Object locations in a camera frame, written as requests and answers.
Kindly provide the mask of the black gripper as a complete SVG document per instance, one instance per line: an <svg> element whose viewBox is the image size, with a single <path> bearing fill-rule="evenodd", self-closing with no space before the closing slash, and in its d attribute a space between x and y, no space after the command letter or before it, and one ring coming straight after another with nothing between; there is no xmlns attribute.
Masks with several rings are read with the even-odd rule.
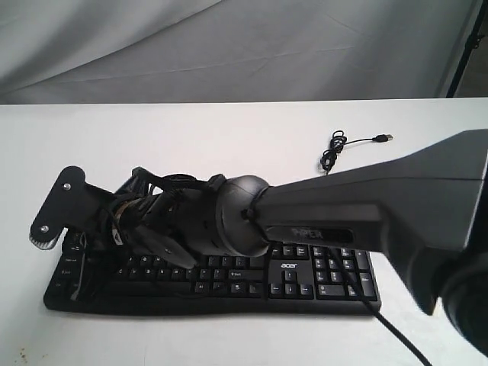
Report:
<svg viewBox="0 0 488 366"><path fill-rule="evenodd" d="M202 181L185 174L154 175L137 167L101 212L101 248L156 255L181 268L193 268L189 253L189 214L202 198Z"/></svg>

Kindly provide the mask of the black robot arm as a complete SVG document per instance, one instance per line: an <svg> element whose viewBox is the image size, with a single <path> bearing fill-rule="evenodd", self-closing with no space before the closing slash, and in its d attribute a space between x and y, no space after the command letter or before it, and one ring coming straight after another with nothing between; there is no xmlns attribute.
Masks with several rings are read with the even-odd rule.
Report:
<svg viewBox="0 0 488 366"><path fill-rule="evenodd" d="M383 254L425 314L487 350L487 132L466 130L408 156L286 185L254 175L138 179L114 238L185 268L199 254L256 257L274 242Z"/></svg>

